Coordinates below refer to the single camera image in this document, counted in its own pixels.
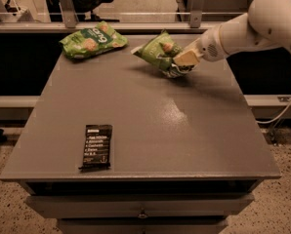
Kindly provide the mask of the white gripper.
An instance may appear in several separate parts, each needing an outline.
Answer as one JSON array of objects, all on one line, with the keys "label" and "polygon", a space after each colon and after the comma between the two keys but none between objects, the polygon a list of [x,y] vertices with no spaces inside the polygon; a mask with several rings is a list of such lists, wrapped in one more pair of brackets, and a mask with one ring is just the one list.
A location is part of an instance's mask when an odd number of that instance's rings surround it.
[{"label": "white gripper", "polygon": [[184,47],[184,51],[173,58],[177,66],[190,66],[200,63],[200,59],[218,61],[229,55],[221,40],[221,26],[206,30],[197,39]]}]

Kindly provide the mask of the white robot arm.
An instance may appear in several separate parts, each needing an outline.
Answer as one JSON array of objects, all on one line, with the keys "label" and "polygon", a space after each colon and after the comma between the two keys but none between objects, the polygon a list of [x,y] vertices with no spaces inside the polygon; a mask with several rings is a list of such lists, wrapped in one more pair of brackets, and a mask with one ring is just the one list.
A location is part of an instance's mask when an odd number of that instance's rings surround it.
[{"label": "white robot arm", "polygon": [[173,61],[177,66],[197,65],[201,59],[217,61],[278,47],[291,55],[291,0],[253,0],[245,14],[208,29]]}]

